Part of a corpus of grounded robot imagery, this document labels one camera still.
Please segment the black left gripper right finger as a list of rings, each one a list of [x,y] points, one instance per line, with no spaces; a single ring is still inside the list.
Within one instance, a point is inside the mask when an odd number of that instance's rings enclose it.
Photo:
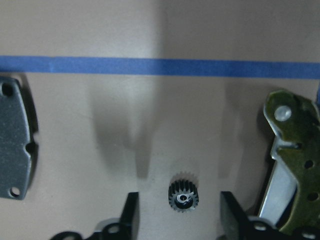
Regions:
[[[252,229],[248,216],[230,191],[220,192],[220,220],[228,240],[245,240]]]

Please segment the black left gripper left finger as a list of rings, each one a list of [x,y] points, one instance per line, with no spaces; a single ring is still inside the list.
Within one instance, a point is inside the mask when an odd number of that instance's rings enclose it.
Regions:
[[[130,192],[127,195],[120,216],[121,232],[124,240],[136,240],[139,231],[139,193]]]

